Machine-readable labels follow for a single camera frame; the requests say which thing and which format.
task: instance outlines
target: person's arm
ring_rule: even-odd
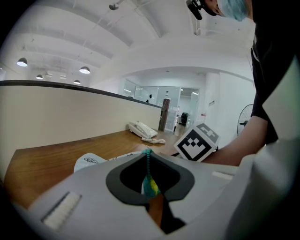
[[[267,127],[267,120],[252,116],[236,139],[210,154],[203,162],[239,166],[243,157],[257,153],[264,146]]]

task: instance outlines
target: black shirt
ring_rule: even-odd
[[[252,116],[268,121],[266,143],[271,143],[278,137],[262,104],[279,84],[293,57],[299,52],[299,25],[296,15],[288,10],[292,6],[284,9],[276,1],[252,0],[252,7],[253,21],[256,23],[251,49],[256,88]]]

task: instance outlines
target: black railing edge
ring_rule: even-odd
[[[126,96],[123,96],[123,95],[119,95],[119,94],[116,94],[116,93],[107,92],[107,91],[94,89],[94,88],[75,86],[75,85],[72,85],[72,84],[61,83],[61,82],[46,82],[46,81],[36,81],[36,80],[4,80],[4,81],[0,81],[0,87],[1,86],[35,86],[35,87],[48,87],[48,88],[64,88],[64,89],[70,89],[70,90],[77,90],[77,91],[84,91],[84,92],[102,94],[102,95],[106,95],[106,96],[110,96],[110,97],[114,97],[114,98],[121,98],[121,99],[124,99],[124,100],[129,100],[129,101],[132,101],[132,102],[141,103],[141,104],[149,105],[149,106],[152,106],[152,107],[161,108],[160,106],[150,104],[150,103],[146,103],[146,102],[142,102],[140,100],[130,98],[130,97],[126,97]]]

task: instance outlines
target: person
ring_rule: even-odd
[[[203,161],[239,166],[244,156],[255,154],[278,139],[262,104],[299,53],[295,26],[298,20],[291,6],[284,6],[287,2],[281,2],[280,7],[270,0],[200,0],[200,4],[210,15],[237,21],[249,18],[255,23],[251,56],[256,95],[251,119],[236,139]]]

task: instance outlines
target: face mask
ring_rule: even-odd
[[[248,16],[246,0],[217,0],[217,4],[225,17],[241,22]]]

